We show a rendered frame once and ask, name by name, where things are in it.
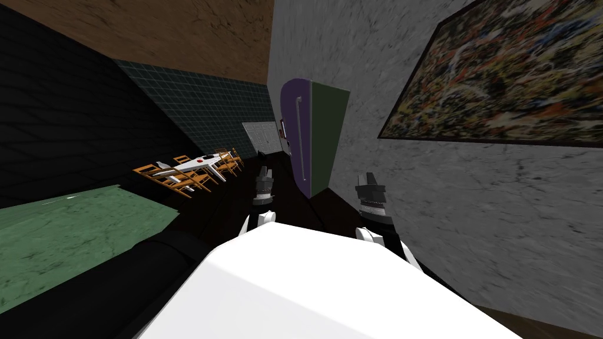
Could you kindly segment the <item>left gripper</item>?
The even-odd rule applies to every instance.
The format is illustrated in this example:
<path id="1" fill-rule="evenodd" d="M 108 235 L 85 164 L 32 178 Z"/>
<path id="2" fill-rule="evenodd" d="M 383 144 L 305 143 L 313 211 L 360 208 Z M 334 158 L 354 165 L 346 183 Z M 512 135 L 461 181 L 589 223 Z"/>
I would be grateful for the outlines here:
<path id="1" fill-rule="evenodd" d="M 271 192 L 273 183 L 274 179 L 272 169 L 266 170 L 266 166 L 262 166 L 259 173 L 259 177 L 256 178 L 256 191 Z"/>

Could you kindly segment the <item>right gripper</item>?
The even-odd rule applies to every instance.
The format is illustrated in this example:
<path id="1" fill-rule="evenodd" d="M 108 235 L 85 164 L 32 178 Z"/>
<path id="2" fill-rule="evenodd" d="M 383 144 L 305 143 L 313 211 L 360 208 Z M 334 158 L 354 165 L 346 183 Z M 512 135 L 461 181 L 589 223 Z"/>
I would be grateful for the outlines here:
<path id="1" fill-rule="evenodd" d="M 372 172 L 358 175 L 358 186 L 355 186 L 355 190 L 361 201 L 386 202 L 385 187 L 377 184 Z"/>

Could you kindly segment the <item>white panelled door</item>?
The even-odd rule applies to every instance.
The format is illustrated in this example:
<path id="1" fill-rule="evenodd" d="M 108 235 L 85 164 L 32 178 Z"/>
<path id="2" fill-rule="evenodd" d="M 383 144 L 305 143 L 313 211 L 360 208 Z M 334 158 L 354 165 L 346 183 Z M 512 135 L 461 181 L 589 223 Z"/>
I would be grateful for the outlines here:
<path id="1" fill-rule="evenodd" d="M 275 121 L 243 122 L 242 125 L 256 151 L 265 154 L 282 151 Z"/>

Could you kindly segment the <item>purple fridge door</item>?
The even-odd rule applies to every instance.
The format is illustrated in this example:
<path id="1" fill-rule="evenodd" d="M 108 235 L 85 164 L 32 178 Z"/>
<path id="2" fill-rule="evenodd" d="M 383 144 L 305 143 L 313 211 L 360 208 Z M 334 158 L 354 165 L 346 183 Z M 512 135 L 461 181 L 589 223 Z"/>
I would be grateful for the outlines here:
<path id="1" fill-rule="evenodd" d="M 295 100 L 302 97 L 300 103 L 300 121 L 303 140 L 303 155 L 306 180 L 302 180 L 299 143 L 297 134 Z M 287 143 L 290 150 L 291 166 L 295 183 L 306 198 L 311 197 L 312 186 L 312 148 L 311 148 L 311 82 L 308 79 L 294 78 L 285 82 L 280 93 L 280 110 L 287 131 Z"/>

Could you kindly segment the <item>dark green fridge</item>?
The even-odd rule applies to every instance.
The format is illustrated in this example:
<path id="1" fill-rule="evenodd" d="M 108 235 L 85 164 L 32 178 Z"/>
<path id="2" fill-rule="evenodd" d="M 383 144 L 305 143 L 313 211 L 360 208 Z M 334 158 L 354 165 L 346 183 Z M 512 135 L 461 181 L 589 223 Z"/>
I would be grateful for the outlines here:
<path id="1" fill-rule="evenodd" d="M 312 82 L 311 197 L 329 186 L 350 92 Z"/>

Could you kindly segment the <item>white dining table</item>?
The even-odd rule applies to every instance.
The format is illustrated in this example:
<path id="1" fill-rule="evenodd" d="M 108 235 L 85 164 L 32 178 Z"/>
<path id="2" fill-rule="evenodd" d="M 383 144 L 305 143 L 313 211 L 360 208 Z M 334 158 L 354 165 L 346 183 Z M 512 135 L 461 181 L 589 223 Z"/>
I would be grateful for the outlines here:
<path id="1" fill-rule="evenodd" d="M 217 165 L 223 160 L 220 154 L 213 154 L 201 158 L 191 159 L 175 167 L 166 167 L 154 169 L 148 172 L 140 172 L 143 176 L 156 183 L 177 191 L 185 197 L 189 197 L 184 190 L 194 191 L 194 188 L 201 188 L 211 192 L 204 184 L 206 181 L 212 181 L 218 184 L 213 176 L 226 181 L 219 173 Z"/>

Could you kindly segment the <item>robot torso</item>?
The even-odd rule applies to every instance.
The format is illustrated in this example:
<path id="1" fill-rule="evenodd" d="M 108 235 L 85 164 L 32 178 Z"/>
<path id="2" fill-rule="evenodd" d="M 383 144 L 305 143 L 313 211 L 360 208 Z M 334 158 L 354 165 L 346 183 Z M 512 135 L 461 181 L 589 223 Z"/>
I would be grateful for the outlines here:
<path id="1" fill-rule="evenodd" d="M 270 222 L 208 253 L 137 339 L 521 339 L 384 246 Z"/>

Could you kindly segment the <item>large colourful abstract painting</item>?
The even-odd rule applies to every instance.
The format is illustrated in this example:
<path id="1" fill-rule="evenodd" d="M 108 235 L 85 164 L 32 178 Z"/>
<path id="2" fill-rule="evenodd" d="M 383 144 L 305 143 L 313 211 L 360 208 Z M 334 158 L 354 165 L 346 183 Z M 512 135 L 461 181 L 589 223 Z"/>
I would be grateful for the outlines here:
<path id="1" fill-rule="evenodd" d="M 603 148 L 603 0 L 474 0 L 436 26 L 381 139 Z"/>

